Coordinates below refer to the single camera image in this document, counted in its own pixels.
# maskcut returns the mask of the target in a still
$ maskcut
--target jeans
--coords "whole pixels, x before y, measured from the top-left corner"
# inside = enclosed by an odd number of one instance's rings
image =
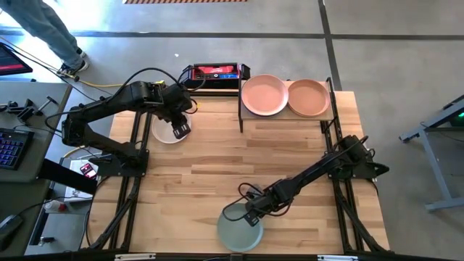
[[[0,8],[32,36],[39,37],[71,68],[79,68],[82,58],[76,53],[78,43],[57,13],[42,0],[0,0]]]

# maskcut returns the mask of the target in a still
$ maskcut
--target light blue plate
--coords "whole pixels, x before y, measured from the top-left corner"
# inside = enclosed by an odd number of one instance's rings
[[[245,204],[233,204],[225,210],[228,218],[234,219],[246,213]],[[224,246],[234,252],[246,252],[254,249],[261,241],[264,228],[258,222],[251,227],[245,219],[229,221],[221,213],[217,221],[217,234]]]

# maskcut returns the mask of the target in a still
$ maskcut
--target gray desk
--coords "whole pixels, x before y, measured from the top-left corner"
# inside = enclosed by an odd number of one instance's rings
[[[0,81],[0,103],[6,103],[11,100],[22,105],[29,98],[36,105],[40,106],[46,101],[47,95],[59,102],[59,106],[49,104],[43,111],[44,116],[30,119],[29,123],[37,128],[46,129],[44,125],[45,115],[63,112],[70,92],[71,87],[65,83]],[[51,126],[57,127],[59,117],[53,118],[49,122]],[[20,124],[15,115],[9,115],[6,112],[0,113],[0,127],[13,128]],[[8,215],[17,214],[28,206],[42,202],[49,190],[49,181],[31,178],[29,182],[25,182],[20,178],[22,173],[30,174],[29,176],[31,177],[38,173],[51,143],[51,133],[34,129],[31,129],[31,131],[35,132],[33,143],[29,147],[20,168],[14,172],[0,169],[0,175],[8,175],[9,180],[8,182],[2,181],[0,183],[0,220],[3,220]],[[10,246],[3,252],[0,252],[0,257],[24,255],[40,209],[41,207],[37,206],[22,214],[23,224],[14,236]]]

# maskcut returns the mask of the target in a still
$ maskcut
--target pink plate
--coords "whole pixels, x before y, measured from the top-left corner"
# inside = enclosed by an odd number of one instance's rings
[[[257,75],[243,85],[241,100],[250,112],[259,116],[271,116],[287,105],[289,90],[276,76]]]
[[[315,80],[297,80],[289,87],[289,107],[300,116],[321,115],[330,103],[326,87]]]

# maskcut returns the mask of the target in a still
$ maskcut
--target desk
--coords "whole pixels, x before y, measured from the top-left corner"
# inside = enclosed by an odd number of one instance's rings
[[[195,99],[199,111],[185,140],[161,144],[150,135],[150,160],[138,196],[131,252],[228,253],[218,241],[216,222],[222,208],[238,199],[237,186],[249,182],[264,187],[296,175],[326,150],[318,120],[247,120],[240,133],[236,97]],[[343,134],[363,136],[354,93],[336,92],[336,99]],[[133,119],[132,112],[115,115],[110,137],[129,141]],[[110,178],[95,196],[88,229],[92,241],[115,213],[120,182],[121,178]],[[381,246],[389,248],[376,190],[367,181],[352,183],[361,221]],[[263,222],[263,239],[249,253],[343,252],[327,177],[302,189],[286,215],[265,217]],[[354,245],[351,224],[348,229]]]
[[[55,99],[59,105],[49,104],[44,110],[45,115],[52,115],[63,112],[67,99],[69,98],[71,87],[64,83],[27,83],[27,82],[4,82],[0,81],[0,100],[6,103],[9,100],[18,102],[20,106],[27,98],[32,100],[37,106],[41,106],[46,101],[46,96]],[[37,128],[46,128],[44,125],[45,115],[32,117],[29,123]],[[56,127],[59,117],[50,120],[51,126]],[[9,115],[6,112],[0,113],[0,126],[3,128],[13,128],[21,123],[16,120],[16,115]],[[44,160],[46,151],[51,143],[52,134],[43,130],[34,130],[33,143],[29,147],[28,153],[22,160],[21,166],[17,171],[0,170],[0,175],[10,175],[11,182],[0,183],[0,220],[8,215],[17,214],[28,206],[43,201],[49,190],[49,181],[31,180],[30,182],[19,182],[23,172],[38,173]],[[36,224],[36,219],[40,207],[34,207],[22,214],[24,220],[19,228],[12,244],[8,249],[0,252],[0,257],[23,255],[28,245],[30,235]]]

